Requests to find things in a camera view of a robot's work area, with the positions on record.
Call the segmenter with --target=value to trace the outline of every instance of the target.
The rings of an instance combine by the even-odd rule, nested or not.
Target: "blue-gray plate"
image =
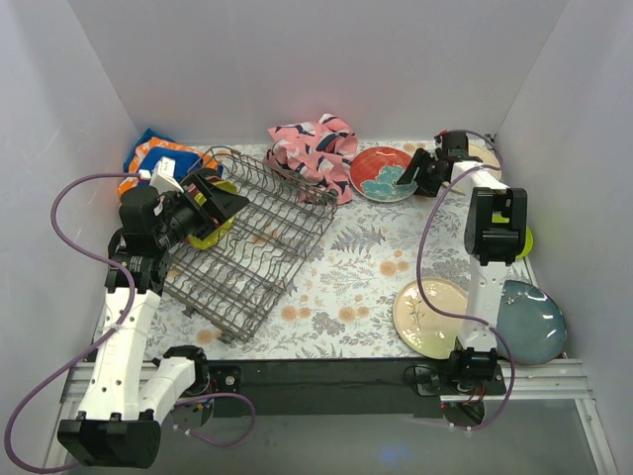
[[[563,314],[542,290],[525,282],[508,280],[498,308],[497,330],[518,364],[544,364],[556,358],[567,340]],[[497,341],[498,354],[507,358]]]

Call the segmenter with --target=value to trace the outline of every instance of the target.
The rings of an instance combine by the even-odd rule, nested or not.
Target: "teal flower design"
[[[360,186],[368,198],[379,201],[398,201],[409,197],[417,188],[415,183],[397,185],[405,169],[400,165],[385,165],[380,169],[375,180],[365,180]]]

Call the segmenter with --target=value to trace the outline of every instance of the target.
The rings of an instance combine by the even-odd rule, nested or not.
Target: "pink cloth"
[[[265,163],[296,171],[323,191],[335,190],[339,204],[352,200],[349,167],[358,139],[347,124],[324,114],[318,122],[274,127],[268,133],[275,142],[266,152]]]

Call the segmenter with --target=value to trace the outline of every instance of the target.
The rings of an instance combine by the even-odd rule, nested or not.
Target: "metal dish rack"
[[[232,148],[213,146],[206,154],[250,204],[218,244],[174,248],[164,291],[188,315],[197,312],[222,330],[222,341],[247,341],[332,223],[336,197]]]

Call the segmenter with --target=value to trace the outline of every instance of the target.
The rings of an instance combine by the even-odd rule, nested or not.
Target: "gray dish rack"
[[[250,204],[222,240],[206,250],[173,249],[164,291],[223,332],[248,341],[264,323],[332,223],[336,197],[298,174],[276,170],[232,148],[207,150]]]

